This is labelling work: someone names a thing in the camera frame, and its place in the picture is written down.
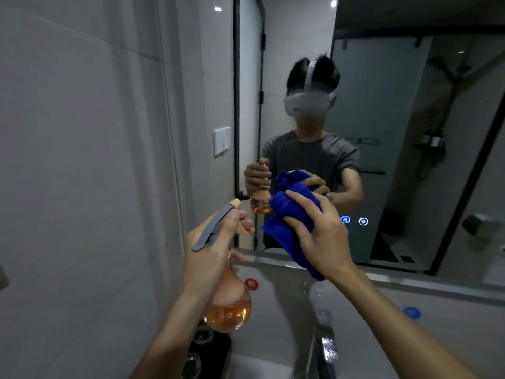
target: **black door frame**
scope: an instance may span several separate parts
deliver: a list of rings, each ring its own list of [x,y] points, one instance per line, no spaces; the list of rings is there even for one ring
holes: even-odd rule
[[[505,25],[483,24],[483,25],[451,25],[439,27],[403,27],[403,28],[379,28],[379,29],[334,29],[333,40],[331,43],[330,58],[333,58],[333,48],[336,40],[357,39],[357,38],[384,38],[384,37],[413,37],[416,39],[415,45],[419,46],[423,37],[444,36],[444,35],[505,35]],[[472,171],[464,186],[463,192],[458,200],[458,204],[452,214],[451,220],[445,229],[445,233],[437,249],[431,266],[424,273],[427,275],[436,275],[442,265],[442,261],[451,244],[452,237],[458,228],[464,210],[466,209],[470,197],[477,185],[480,174],[486,164],[496,137],[505,121],[505,93],[498,106],[494,119],[488,130],[486,138],[481,146],[479,154],[472,167]]]
[[[258,9],[262,18],[262,51],[261,51],[261,69],[260,69],[260,89],[258,93],[259,101],[259,122],[258,122],[258,144],[257,158],[260,158],[261,141],[261,113],[262,113],[262,94],[263,94],[263,57],[265,53],[265,6],[263,0],[256,0]],[[234,131],[234,190],[235,198],[248,200],[240,191],[240,0],[233,0],[233,131]]]

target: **vr headset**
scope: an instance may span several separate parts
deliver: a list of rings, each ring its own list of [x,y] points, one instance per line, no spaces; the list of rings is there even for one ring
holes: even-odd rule
[[[308,113],[323,116],[330,109],[331,103],[335,100],[337,89],[333,89],[330,93],[312,89],[312,76],[316,63],[317,61],[309,63],[304,88],[294,89],[286,94],[284,109],[287,115],[295,117],[300,113]]]

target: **chrome faucet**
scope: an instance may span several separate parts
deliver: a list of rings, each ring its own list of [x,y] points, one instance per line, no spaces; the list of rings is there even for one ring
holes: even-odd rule
[[[328,310],[316,311],[316,326],[312,337],[306,379],[336,379],[338,350]]]

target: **red sticker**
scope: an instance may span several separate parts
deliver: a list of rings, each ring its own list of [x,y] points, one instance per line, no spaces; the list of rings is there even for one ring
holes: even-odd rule
[[[257,280],[249,278],[249,279],[245,280],[245,285],[251,291],[257,290]]]

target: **person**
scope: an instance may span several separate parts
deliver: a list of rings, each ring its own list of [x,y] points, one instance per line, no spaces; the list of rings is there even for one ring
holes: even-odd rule
[[[287,96],[304,89],[309,64],[308,58],[302,58],[294,64],[287,80]],[[312,74],[311,91],[332,93],[339,80],[340,73],[333,61],[326,56],[319,56]],[[294,116],[295,130],[267,141],[262,159],[248,165],[244,171],[249,197],[265,186],[269,186],[274,195],[277,192],[277,175],[298,169],[310,176],[303,184],[319,185],[315,192],[328,197],[341,214],[350,214],[363,203],[358,149],[343,138],[325,132],[325,114],[300,112]],[[273,213],[265,216],[265,222],[271,215]],[[265,248],[281,247],[267,234],[263,236],[263,243]]]
[[[418,323],[396,308],[357,268],[350,256],[347,228],[329,198],[314,193],[321,205],[320,211],[310,199],[293,191],[286,193],[314,221],[314,230],[310,233],[303,223],[284,218],[298,235],[305,256],[357,309],[401,379],[479,378]],[[196,242],[210,219],[189,234],[188,245]],[[180,378],[201,314],[227,263],[229,242],[239,221],[253,232],[252,221],[246,214],[231,210],[214,244],[198,253],[191,249],[186,251],[179,298],[130,379]]]

